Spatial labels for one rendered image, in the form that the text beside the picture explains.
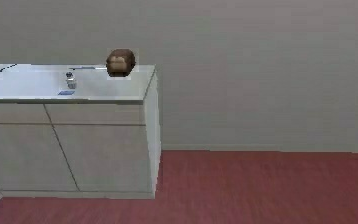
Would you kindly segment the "white kitchen counter cupboard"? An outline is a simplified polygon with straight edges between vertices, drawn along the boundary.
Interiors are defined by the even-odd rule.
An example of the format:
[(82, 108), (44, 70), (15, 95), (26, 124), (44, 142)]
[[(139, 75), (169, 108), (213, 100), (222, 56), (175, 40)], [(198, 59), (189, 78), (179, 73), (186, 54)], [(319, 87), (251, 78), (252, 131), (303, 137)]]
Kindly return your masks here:
[[(161, 155), (156, 67), (137, 65), (127, 77), (68, 69), (81, 66), (104, 67), (18, 64), (0, 73), (0, 200), (154, 197)], [(58, 95), (63, 90), (75, 93)]]

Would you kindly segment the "brown bread loaf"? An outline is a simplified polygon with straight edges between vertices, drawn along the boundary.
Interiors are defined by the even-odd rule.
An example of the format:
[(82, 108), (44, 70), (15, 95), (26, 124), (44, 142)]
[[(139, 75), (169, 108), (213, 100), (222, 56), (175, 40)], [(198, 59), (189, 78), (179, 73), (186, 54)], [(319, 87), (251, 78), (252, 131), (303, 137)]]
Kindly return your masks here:
[(106, 69), (110, 77), (127, 77), (135, 65), (135, 55), (130, 49), (115, 49), (106, 59)]

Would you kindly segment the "grey flat knife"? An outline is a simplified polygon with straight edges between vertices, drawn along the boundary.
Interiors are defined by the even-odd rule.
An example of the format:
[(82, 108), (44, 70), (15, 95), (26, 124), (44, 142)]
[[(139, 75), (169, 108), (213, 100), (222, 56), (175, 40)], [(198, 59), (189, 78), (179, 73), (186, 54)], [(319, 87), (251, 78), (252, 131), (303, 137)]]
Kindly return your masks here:
[(70, 70), (107, 70), (106, 67), (95, 67), (95, 66), (81, 66), (81, 67), (70, 67)]

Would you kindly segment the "thin black utensil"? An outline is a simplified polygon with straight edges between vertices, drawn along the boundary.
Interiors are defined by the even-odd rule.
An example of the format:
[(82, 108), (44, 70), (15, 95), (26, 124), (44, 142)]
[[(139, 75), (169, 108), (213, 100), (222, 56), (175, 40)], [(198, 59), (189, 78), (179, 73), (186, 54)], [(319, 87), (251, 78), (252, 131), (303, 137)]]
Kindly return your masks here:
[(18, 64), (12, 64), (12, 65), (9, 65), (9, 66), (6, 66), (6, 67), (2, 67), (2, 68), (0, 68), (0, 73), (1, 72), (3, 72), (3, 71), (5, 71), (5, 70), (8, 70), (8, 69), (10, 69), (10, 68), (12, 68), (12, 67), (15, 67), (15, 66), (17, 66)]

